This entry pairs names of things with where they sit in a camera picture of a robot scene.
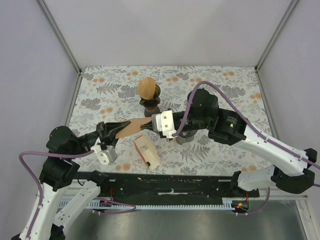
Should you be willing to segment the red grey coffee server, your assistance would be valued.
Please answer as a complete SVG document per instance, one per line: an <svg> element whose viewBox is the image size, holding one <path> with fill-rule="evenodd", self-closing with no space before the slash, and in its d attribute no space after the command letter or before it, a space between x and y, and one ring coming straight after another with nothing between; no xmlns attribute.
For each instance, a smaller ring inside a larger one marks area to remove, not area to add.
<svg viewBox="0 0 320 240"><path fill-rule="evenodd" d="M160 112L161 111L157 105L155 107L145 107L144 108L144 116L146 118L151 117L154 114L159 114Z"/></svg>

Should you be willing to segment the olive green dripper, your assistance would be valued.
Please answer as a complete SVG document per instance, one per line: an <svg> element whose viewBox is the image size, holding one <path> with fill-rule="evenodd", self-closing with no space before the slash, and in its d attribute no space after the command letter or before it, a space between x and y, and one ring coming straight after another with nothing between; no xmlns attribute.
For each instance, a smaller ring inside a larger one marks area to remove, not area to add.
<svg viewBox="0 0 320 240"><path fill-rule="evenodd" d="M154 109L161 102L160 100L161 89L156 84L153 97L151 99L140 98L139 104L147 109Z"/></svg>

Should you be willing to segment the brown paper coffee filter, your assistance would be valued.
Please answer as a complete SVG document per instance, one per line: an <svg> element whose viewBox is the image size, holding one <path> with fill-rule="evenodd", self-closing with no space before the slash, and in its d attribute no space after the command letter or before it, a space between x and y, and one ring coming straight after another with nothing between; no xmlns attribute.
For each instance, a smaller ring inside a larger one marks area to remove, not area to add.
<svg viewBox="0 0 320 240"><path fill-rule="evenodd" d="M156 95L156 81L151 77L139 80L137 94L144 100L152 100Z"/></svg>

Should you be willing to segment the grey clear dripper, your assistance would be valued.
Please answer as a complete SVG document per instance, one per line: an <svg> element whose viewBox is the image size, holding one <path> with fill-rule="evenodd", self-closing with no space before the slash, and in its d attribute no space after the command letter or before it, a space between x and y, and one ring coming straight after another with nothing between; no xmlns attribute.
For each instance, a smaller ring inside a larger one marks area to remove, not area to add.
<svg viewBox="0 0 320 240"><path fill-rule="evenodd" d="M178 138L193 140L194 135L197 133L197 130L188 130L188 131L181 131L178 135Z"/></svg>

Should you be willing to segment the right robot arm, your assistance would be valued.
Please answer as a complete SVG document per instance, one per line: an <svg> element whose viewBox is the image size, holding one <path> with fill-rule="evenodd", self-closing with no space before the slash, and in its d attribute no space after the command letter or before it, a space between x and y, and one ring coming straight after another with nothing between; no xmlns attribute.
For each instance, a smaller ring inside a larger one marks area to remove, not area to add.
<svg viewBox="0 0 320 240"><path fill-rule="evenodd" d="M208 138L216 143L246 150L268 161L271 165L266 168L234 172L229 191L235 197L271 187L301 194L315 185L315 173L310 170L317 160L314 149L299 150L264 133L239 113L220 108L218 97L203 88L190 92L187 100L185 111L154 114L140 128L167 139L207 130Z"/></svg>

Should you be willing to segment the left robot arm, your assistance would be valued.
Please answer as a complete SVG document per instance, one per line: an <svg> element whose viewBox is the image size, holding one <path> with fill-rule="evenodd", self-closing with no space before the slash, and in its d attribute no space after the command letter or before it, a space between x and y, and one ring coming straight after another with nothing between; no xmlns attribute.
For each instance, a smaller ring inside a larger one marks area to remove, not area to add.
<svg viewBox="0 0 320 240"><path fill-rule="evenodd" d="M89 173L83 186L69 203L59 205L80 165L74 160L95 154L103 164L117 159L117 134L131 122L99 122L96 130L76 136L65 126L53 129L46 144L48 152L25 151L19 160L38 187L36 200L23 231L14 240L64 240L72 224L98 196L110 193L110 178L97 170Z"/></svg>

